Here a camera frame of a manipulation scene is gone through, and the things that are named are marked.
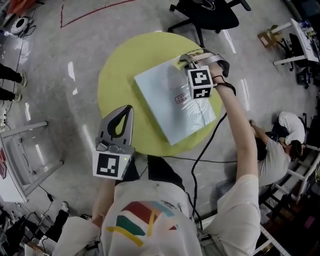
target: cardboard box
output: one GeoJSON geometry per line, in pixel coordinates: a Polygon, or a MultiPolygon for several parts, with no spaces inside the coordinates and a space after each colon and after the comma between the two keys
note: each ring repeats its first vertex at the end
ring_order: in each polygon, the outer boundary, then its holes
{"type": "Polygon", "coordinates": [[[271,33],[272,30],[277,28],[278,25],[272,25],[270,29],[258,34],[258,38],[263,44],[264,48],[270,48],[277,44],[277,42],[281,41],[281,33],[271,33]]]}

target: chair armrest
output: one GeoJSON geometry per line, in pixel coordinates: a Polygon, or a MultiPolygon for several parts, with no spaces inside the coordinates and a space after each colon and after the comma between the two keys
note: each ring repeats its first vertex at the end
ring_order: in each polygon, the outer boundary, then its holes
{"type": "Polygon", "coordinates": [[[231,8],[231,7],[234,7],[238,4],[242,4],[243,8],[246,10],[246,11],[251,11],[251,8],[249,6],[249,4],[247,3],[246,0],[232,0],[231,2],[228,2],[227,5],[231,8]]]}

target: chair wheel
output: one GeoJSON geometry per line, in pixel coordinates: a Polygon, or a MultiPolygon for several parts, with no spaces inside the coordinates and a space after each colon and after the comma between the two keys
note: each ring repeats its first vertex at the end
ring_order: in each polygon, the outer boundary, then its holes
{"type": "Polygon", "coordinates": [[[177,7],[176,7],[175,5],[171,4],[169,10],[170,10],[171,12],[173,12],[176,8],[177,8],[177,7]]]}

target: black hair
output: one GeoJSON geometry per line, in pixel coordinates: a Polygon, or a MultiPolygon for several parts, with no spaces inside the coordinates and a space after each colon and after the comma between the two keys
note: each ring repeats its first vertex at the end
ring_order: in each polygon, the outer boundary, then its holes
{"type": "Polygon", "coordinates": [[[302,144],[299,140],[293,140],[290,143],[291,149],[289,152],[289,155],[291,157],[291,160],[294,161],[296,158],[301,157],[302,153],[302,144]]]}

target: gray floor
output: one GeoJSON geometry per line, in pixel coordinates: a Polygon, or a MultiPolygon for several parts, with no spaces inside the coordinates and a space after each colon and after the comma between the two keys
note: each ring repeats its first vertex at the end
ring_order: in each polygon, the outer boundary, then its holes
{"type": "MultiPolygon", "coordinates": [[[[169,26],[185,19],[180,13],[169,12],[170,4],[176,4],[175,0],[135,0],[66,25],[85,13],[116,2],[48,0],[45,5],[37,6],[35,12],[30,12],[31,15],[34,13],[34,24],[37,25],[32,35],[24,40],[9,35],[4,43],[1,63],[13,69],[18,64],[18,71],[25,70],[28,77],[26,88],[15,87],[23,98],[20,103],[12,104],[8,115],[11,129],[48,121],[51,138],[64,160],[64,165],[42,184],[55,197],[48,212],[52,218],[62,201],[69,203],[73,214],[91,213],[100,180],[92,176],[90,149],[101,120],[97,103],[98,76],[108,56],[133,36],[166,31],[169,26]]],[[[280,0],[247,2],[252,8],[250,12],[241,5],[233,8],[240,22],[238,27],[228,30],[235,53],[223,32],[216,34],[203,30],[205,46],[230,62],[228,81],[236,87],[247,117],[255,119],[259,126],[270,129],[272,115],[280,111],[298,116],[305,112],[313,116],[316,88],[311,86],[306,90],[298,86],[295,73],[290,72],[288,66],[273,66],[272,62],[282,58],[283,53],[265,49],[257,37],[273,24],[287,23],[291,18],[289,11],[280,0]]],[[[175,33],[197,42],[192,25],[176,29],[175,33]]],[[[13,83],[5,81],[3,87],[12,90],[13,83]]],[[[197,158],[206,143],[205,139],[179,157],[197,158]]],[[[236,159],[227,120],[221,124],[202,159],[236,159]]],[[[174,158],[166,160],[181,175],[186,190],[193,196],[194,182],[190,173],[193,162],[174,158]]],[[[139,156],[138,171],[142,172],[146,165],[146,158],[139,156]]],[[[235,169],[234,163],[200,162],[197,165],[197,208],[200,214],[216,208],[217,198],[228,187],[226,184],[235,169]]],[[[43,213],[50,203],[40,188],[28,198],[25,205],[38,213],[43,213]]],[[[14,208],[12,203],[5,206],[14,208]]]]}

